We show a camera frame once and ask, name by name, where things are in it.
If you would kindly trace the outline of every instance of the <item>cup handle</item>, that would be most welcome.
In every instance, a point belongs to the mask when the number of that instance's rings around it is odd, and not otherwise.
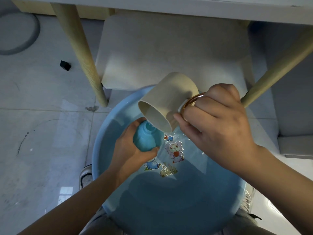
[[[181,110],[180,110],[180,114],[182,115],[182,118],[184,119],[184,121],[188,122],[188,120],[186,120],[186,118],[184,117],[184,110],[187,106],[192,105],[194,102],[196,102],[196,100],[200,97],[204,96],[204,93],[200,93],[198,95],[194,95],[193,97],[191,97],[188,101],[186,101],[186,103],[182,106]]]

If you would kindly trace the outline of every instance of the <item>blue plastic bottle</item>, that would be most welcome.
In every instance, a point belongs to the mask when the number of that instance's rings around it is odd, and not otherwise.
[[[133,142],[140,151],[147,152],[161,146],[163,138],[164,133],[145,120],[138,126]]]

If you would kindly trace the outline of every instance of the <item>blue basin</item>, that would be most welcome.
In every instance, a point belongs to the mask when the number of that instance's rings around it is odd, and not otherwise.
[[[104,120],[93,154],[95,180],[112,159],[115,141],[142,117],[146,87],[122,100]],[[240,206],[245,182],[203,154],[179,127],[165,133],[156,163],[145,163],[104,202],[108,215],[130,234],[211,234]]]

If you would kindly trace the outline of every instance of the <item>white sneaker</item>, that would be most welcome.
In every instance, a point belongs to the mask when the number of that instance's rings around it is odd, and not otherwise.
[[[83,189],[84,187],[88,186],[94,180],[92,179],[92,170],[91,164],[85,166],[80,173],[79,176],[79,190]]]
[[[251,213],[252,201],[254,198],[256,189],[247,183],[245,188],[245,197],[241,201],[240,208],[246,211],[248,214]]]

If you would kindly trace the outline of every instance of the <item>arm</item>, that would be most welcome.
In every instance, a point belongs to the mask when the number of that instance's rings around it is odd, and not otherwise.
[[[133,143],[139,124],[132,122],[115,143],[109,168],[95,181],[42,216],[20,234],[79,234],[97,209],[143,163],[157,156],[158,148],[141,152]]]
[[[184,116],[181,130],[206,155],[264,194],[303,235],[313,234],[313,182],[254,143],[237,89],[212,86]]]

